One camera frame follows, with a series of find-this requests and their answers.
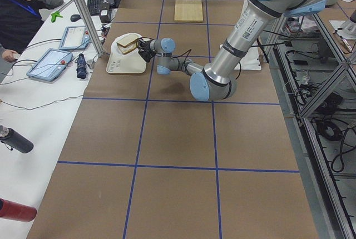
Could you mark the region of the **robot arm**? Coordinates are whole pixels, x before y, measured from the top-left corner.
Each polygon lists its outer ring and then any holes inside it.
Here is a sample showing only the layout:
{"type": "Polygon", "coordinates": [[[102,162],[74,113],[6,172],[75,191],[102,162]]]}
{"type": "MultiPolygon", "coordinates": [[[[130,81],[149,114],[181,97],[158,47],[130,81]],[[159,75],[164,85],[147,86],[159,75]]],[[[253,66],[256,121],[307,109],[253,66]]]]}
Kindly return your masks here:
{"type": "Polygon", "coordinates": [[[314,14],[325,8],[327,0],[247,0],[247,6],[233,31],[211,63],[201,66],[190,59],[172,56],[175,42],[171,38],[138,39],[139,55],[149,62],[157,60],[157,72],[181,71],[190,76],[190,92],[198,101],[215,101],[231,97],[236,91],[233,70],[254,45],[266,25],[276,18],[314,14]]]}

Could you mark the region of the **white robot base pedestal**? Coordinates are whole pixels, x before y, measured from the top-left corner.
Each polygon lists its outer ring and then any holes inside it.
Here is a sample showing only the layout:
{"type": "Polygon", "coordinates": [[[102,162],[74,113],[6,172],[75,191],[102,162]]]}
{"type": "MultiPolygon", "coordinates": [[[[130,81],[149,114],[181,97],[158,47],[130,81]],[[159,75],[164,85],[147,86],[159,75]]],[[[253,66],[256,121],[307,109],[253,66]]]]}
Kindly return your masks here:
{"type": "Polygon", "coordinates": [[[260,71],[261,64],[259,60],[259,51],[257,49],[257,43],[253,44],[253,48],[250,48],[244,58],[241,59],[240,63],[237,64],[234,70],[249,70],[249,71],[260,71]]]}

